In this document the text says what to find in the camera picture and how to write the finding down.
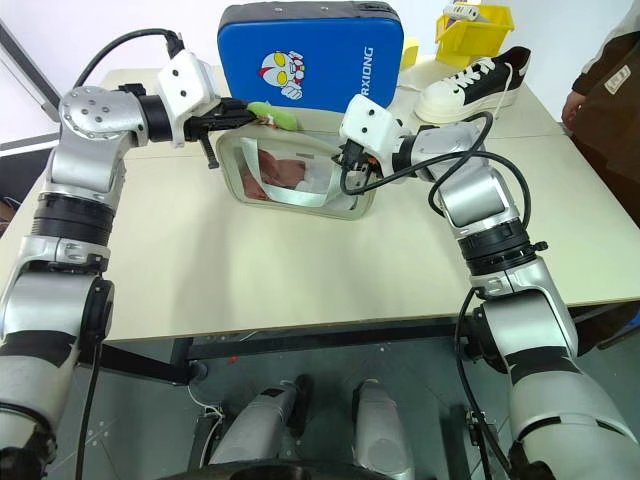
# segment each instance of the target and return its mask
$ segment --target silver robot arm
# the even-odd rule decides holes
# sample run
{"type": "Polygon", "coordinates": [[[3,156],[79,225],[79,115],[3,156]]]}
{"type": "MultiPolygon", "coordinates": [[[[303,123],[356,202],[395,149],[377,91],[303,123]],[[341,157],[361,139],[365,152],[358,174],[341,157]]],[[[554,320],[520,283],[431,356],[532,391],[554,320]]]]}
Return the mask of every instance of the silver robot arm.
{"type": "MultiPolygon", "coordinates": [[[[467,122],[412,135],[362,95],[349,104],[340,133],[347,140],[343,168],[360,167],[364,153],[375,157],[386,178],[437,155],[469,150],[479,135],[467,122]]],[[[457,160],[416,175],[435,182],[457,160]]],[[[437,197],[471,285],[484,300],[474,310],[472,336],[487,362],[509,374],[512,474],[544,462],[548,476],[536,478],[638,478],[637,440],[606,392],[575,364],[574,323],[536,254],[546,244],[530,243],[502,175],[478,154],[442,183],[437,197]]]]}
{"type": "Polygon", "coordinates": [[[203,140],[213,118],[224,118],[215,111],[221,99],[211,67],[186,50],[159,73],[157,91],[79,87],[61,100],[60,143],[49,157],[32,233],[0,297],[3,479],[44,475],[80,350],[109,331],[114,287],[102,273],[125,153],[149,140],[203,140]]]}

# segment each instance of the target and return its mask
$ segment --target black and white sneaker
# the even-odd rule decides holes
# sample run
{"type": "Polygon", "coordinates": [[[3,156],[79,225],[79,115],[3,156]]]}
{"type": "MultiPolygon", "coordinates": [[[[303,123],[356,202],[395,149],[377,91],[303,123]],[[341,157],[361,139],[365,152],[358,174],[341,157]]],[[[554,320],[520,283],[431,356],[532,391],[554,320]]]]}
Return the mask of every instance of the black and white sneaker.
{"type": "Polygon", "coordinates": [[[451,123],[483,110],[497,111],[511,105],[518,96],[530,55],[528,48],[513,47],[432,83],[420,93],[416,115],[429,123],[451,123]]]}

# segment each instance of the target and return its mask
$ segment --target yellow basket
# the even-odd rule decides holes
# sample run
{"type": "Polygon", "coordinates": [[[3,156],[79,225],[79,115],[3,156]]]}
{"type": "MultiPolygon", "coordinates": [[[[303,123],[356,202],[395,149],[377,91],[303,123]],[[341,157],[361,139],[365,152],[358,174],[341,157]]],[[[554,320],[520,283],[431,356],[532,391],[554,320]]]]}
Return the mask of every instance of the yellow basket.
{"type": "Polygon", "coordinates": [[[477,5],[479,14],[488,23],[458,20],[447,28],[449,17],[442,15],[436,23],[436,42],[439,42],[436,59],[464,68],[474,57],[495,57],[507,33],[514,30],[509,7],[477,5]]]}

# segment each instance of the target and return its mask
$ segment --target beige table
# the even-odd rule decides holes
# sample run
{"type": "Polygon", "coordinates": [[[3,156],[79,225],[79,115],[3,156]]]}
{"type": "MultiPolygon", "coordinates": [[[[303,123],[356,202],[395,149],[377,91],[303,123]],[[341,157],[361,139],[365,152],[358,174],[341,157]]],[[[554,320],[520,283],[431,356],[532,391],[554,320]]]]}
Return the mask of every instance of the beige table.
{"type": "MultiPolygon", "coordinates": [[[[150,74],[112,72],[105,85],[150,74]]],[[[504,109],[487,147],[526,176],[529,233],[549,243],[544,257],[568,304],[640,298],[640,230],[528,89],[504,109]]],[[[39,187],[0,240],[0,284],[39,187]]],[[[450,315],[468,272],[427,189],[390,185],[364,218],[331,220],[239,203],[198,145],[132,151],[105,275],[116,284],[109,340],[450,315]]]]}

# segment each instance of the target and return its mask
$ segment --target blue bag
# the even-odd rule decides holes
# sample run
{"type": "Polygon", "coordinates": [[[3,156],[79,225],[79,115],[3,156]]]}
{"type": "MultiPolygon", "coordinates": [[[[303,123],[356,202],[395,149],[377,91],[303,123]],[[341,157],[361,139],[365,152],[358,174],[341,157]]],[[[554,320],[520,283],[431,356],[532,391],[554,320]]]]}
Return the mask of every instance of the blue bag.
{"type": "Polygon", "coordinates": [[[391,103],[403,40],[384,2],[233,5],[218,28],[233,97],[336,112],[356,93],[391,103]]]}

